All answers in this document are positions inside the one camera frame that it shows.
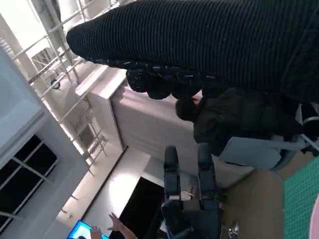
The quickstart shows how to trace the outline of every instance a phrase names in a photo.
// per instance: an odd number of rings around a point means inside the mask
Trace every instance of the finger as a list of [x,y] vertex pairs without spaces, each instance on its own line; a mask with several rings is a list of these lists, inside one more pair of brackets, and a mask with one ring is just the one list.
[[112,213],[112,216],[113,216],[114,218],[118,219],[118,217],[117,217],[114,213]]

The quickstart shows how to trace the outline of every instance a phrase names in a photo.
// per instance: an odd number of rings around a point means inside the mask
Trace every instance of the green mat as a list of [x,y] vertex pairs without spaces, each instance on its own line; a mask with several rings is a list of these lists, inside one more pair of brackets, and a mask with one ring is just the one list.
[[319,193],[319,157],[284,182],[284,239],[308,239]]

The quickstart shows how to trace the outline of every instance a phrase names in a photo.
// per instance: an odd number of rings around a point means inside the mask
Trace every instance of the gray chair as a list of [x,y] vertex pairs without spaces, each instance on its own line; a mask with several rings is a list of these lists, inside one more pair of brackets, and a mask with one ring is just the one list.
[[[296,120],[301,124],[319,117],[302,120],[302,107],[299,105]],[[254,168],[278,170],[285,167],[294,157],[296,151],[312,146],[319,151],[318,141],[313,142],[304,134],[296,136],[292,141],[264,140],[256,138],[232,137],[219,159]]]

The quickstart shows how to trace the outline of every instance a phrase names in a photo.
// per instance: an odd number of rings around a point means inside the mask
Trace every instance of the blue screen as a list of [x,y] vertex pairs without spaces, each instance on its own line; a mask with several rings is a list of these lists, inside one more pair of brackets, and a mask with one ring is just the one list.
[[[77,239],[79,236],[83,236],[86,239],[91,239],[90,236],[91,227],[84,222],[78,221],[72,231],[70,232],[67,239]],[[109,239],[106,236],[102,235],[102,239]]]

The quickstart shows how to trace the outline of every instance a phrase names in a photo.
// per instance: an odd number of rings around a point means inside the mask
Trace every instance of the black jacket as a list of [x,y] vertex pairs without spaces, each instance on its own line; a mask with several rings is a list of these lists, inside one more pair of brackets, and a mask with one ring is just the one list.
[[291,137],[302,126],[283,110],[281,97],[231,88],[215,99],[203,98],[194,120],[194,139],[207,142],[219,156],[233,136],[269,139]]

